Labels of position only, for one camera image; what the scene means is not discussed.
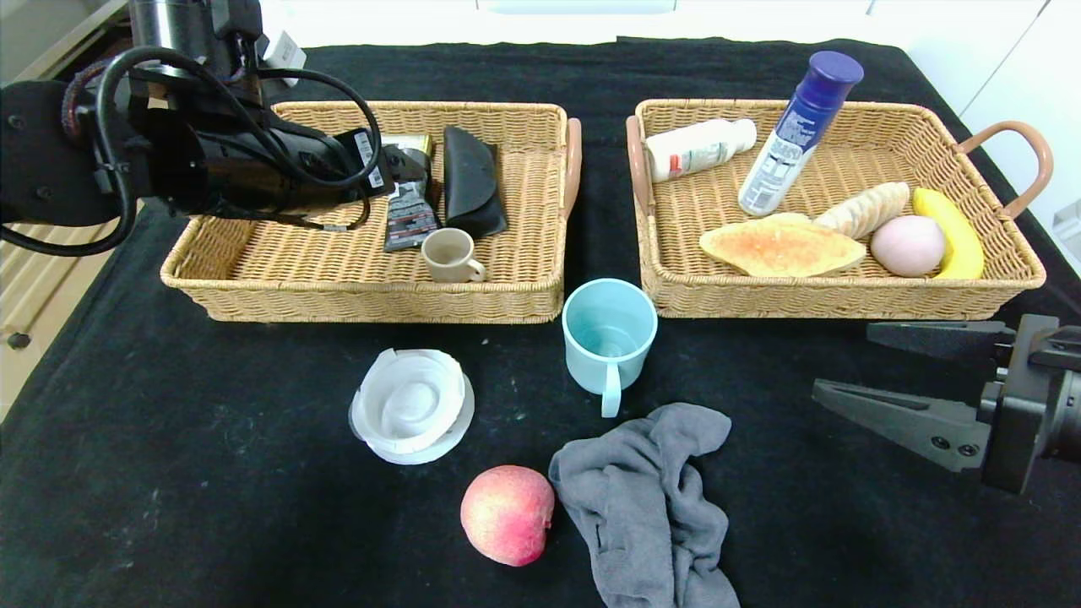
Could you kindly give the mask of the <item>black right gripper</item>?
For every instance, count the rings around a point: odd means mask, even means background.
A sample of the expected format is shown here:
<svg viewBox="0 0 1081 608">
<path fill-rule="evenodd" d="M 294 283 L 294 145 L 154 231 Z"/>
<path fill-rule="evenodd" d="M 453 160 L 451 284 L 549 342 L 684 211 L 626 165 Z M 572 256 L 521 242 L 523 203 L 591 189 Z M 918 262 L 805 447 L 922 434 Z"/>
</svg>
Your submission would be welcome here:
<svg viewBox="0 0 1081 608">
<path fill-rule="evenodd" d="M 972 405 L 818 378 L 823 408 L 950 472 L 980 470 L 984 484 L 1024 494 L 1038 459 L 1080 462 L 1080 328 L 1057 317 L 1004 322 L 868 323 L 869 342 L 942 361 L 992 361 L 1010 349 L 996 389 L 992 429 Z"/>
</svg>

